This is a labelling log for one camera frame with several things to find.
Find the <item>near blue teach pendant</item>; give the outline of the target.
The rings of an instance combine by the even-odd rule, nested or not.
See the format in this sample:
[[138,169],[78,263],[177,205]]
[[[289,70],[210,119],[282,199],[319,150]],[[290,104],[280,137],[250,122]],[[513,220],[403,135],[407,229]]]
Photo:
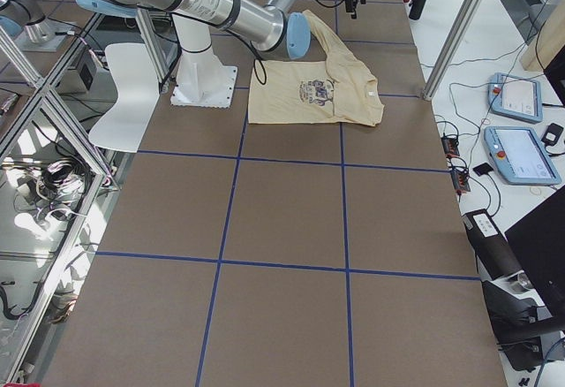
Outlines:
[[484,141],[494,167],[516,186],[557,186],[561,176],[530,127],[488,126]]

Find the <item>white plastic chair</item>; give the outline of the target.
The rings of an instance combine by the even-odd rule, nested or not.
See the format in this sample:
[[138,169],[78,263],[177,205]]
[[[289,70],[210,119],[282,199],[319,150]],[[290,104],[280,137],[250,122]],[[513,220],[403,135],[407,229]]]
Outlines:
[[159,100],[159,81],[145,45],[110,44],[105,54],[117,100],[95,123],[88,138],[100,148],[135,153]]

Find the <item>far blue teach pendant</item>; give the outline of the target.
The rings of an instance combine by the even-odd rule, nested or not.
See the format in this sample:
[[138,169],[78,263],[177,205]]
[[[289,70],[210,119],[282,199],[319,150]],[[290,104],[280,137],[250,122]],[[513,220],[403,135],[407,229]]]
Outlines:
[[487,100],[494,114],[533,124],[543,119],[537,80],[496,72],[488,82]]

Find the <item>black monitor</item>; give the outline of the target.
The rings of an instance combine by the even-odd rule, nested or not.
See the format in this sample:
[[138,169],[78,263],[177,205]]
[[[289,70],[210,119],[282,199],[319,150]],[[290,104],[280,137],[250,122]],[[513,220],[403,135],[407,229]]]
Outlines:
[[553,316],[564,315],[564,190],[505,231],[508,245]]

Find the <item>aluminium frame post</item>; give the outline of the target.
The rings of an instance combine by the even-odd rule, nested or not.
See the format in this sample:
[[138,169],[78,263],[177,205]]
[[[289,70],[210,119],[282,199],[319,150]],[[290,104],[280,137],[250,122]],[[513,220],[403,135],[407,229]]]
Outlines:
[[422,98],[424,100],[432,101],[481,2],[482,0],[463,0],[422,91]]

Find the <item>orange black usb hub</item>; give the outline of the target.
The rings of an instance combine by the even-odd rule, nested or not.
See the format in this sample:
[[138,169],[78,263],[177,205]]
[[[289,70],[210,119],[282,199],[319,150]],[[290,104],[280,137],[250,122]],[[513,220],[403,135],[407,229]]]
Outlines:
[[469,173],[467,170],[453,167],[450,170],[450,176],[457,195],[461,196],[471,190],[469,185]]
[[443,135],[441,137],[441,145],[443,147],[447,159],[460,156],[459,147],[458,147],[459,141],[457,137]]

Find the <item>aluminium frame rack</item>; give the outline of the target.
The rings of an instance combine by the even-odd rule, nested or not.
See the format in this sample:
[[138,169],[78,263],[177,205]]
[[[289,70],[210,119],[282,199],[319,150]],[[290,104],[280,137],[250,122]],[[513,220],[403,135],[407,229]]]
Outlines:
[[104,50],[148,40],[170,69],[177,36],[161,11],[46,18],[1,35],[26,74],[1,84],[2,383],[37,378],[85,283],[132,159],[88,141],[117,99]]

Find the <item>blue teach pendant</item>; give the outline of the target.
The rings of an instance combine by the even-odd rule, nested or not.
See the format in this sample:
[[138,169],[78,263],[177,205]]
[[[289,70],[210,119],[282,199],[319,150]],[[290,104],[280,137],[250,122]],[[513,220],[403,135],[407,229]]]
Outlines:
[[516,186],[557,186],[561,176],[530,127],[488,126],[484,141],[494,167]]
[[487,100],[494,114],[533,124],[543,119],[537,80],[496,72],[488,82]]

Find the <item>black power adapter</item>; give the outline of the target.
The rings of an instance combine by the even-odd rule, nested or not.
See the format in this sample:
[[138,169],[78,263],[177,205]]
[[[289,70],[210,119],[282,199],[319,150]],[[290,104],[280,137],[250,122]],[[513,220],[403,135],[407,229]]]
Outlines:
[[541,141],[548,147],[555,146],[564,132],[564,127],[556,123],[547,126]]

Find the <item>cream long-sleeve printed t-shirt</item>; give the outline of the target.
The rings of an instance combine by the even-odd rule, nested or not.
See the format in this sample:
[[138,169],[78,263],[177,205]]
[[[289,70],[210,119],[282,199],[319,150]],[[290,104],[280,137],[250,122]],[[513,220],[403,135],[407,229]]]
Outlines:
[[248,96],[251,124],[352,123],[375,127],[384,105],[378,80],[317,15],[303,11],[326,53],[319,62],[264,63],[267,82],[252,78]]

